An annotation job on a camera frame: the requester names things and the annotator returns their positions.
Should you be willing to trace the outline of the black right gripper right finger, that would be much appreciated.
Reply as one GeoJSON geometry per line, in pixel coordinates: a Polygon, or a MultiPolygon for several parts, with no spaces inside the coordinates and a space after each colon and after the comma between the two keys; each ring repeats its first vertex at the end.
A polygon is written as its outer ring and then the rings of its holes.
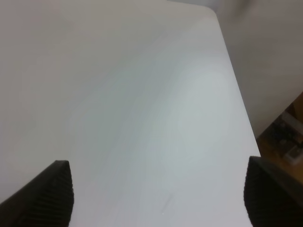
{"type": "Polygon", "coordinates": [[[303,225],[303,185],[262,157],[249,158],[243,198],[254,227],[303,225]]]}

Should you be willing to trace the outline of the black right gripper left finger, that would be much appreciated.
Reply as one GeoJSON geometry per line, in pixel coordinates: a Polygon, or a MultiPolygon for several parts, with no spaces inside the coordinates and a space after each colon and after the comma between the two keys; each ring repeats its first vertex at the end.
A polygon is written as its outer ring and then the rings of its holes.
{"type": "Polygon", "coordinates": [[[56,160],[0,205],[2,227],[67,227],[74,191],[69,161],[56,160]]]}

